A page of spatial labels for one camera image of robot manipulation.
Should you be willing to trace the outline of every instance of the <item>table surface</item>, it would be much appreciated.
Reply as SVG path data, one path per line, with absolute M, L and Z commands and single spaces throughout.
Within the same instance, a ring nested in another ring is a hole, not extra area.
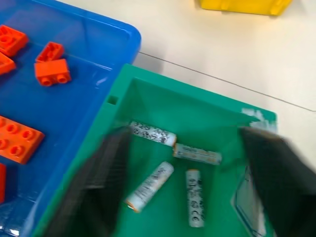
M 316 1 L 280 17 L 209 11 L 197 0 L 61 0 L 135 26 L 134 65 L 278 115 L 316 170 Z

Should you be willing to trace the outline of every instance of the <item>blue plastic tray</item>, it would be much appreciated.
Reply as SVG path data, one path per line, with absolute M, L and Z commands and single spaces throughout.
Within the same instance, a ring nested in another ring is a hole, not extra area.
M 0 0 L 0 24 L 22 31 L 30 43 L 0 76 L 0 115 L 45 134 L 27 165 L 7 165 L 0 236 L 29 236 L 45 211 L 118 72 L 137 55 L 132 26 L 54 0 Z M 72 81 L 42 87 L 34 62 L 43 47 L 64 45 Z

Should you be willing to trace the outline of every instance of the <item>green bin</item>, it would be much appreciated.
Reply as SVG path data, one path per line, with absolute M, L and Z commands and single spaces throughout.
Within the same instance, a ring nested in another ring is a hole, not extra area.
M 272 112 L 188 84 L 125 65 L 104 101 L 62 186 L 42 218 L 49 221 L 80 165 L 113 128 L 139 121 L 177 134 L 177 142 L 222 154 L 218 166 L 172 157 L 172 147 L 133 136 L 124 197 L 163 161 L 174 165 L 169 180 L 141 213 L 122 201 L 114 237 L 246 237 L 245 224 L 232 205 L 247 161 L 240 126 L 274 124 Z M 205 227 L 188 224 L 185 172 L 199 169 L 203 180 Z M 273 233 L 267 224 L 267 237 Z M 80 229 L 82 236 L 91 236 Z

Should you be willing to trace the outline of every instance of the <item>orange building block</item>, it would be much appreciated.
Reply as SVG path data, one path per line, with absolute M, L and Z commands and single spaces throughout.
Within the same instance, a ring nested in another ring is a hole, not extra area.
M 42 63 L 59 59 L 63 55 L 64 51 L 65 50 L 62 44 L 49 42 L 36 58 L 36 62 Z
M 26 164 L 44 134 L 0 116 L 0 156 Z
M 28 41 L 26 34 L 5 25 L 0 26 L 0 52 L 6 56 L 14 56 Z
M 4 54 L 0 53 L 0 75 L 14 70 L 15 63 Z
M 66 59 L 35 63 L 35 76 L 43 86 L 71 81 Z
M 0 164 L 0 203 L 4 202 L 5 174 L 6 174 L 5 165 L 4 164 Z

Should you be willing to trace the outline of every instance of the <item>aa battery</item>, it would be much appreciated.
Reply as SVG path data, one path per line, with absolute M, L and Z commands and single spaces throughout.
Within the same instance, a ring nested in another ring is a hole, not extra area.
M 189 169 L 186 172 L 189 225 L 191 227 L 204 226 L 204 207 L 202 198 L 202 182 L 200 172 L 197 169 Z
M 176 143 L 174 146 L 173 156 L 214 165 L 219 165 L 222 161 L 220 153 L 189 147 L 179 143 Z
M 141 122 L 133 121 L 130 126 L 133 128 L 133 133 L 136 136 L 144 137 L 171 147 L 176 143 L 177 136 L 174 133 L 161 130 L 157 127 L 151 127 Z
M 173 170 L 173 166 L 168 162 L 161 163 L 138 189 L 127 198 L 127 205 L 135 212 L 141 212 L 155 193 L 167 181 Z

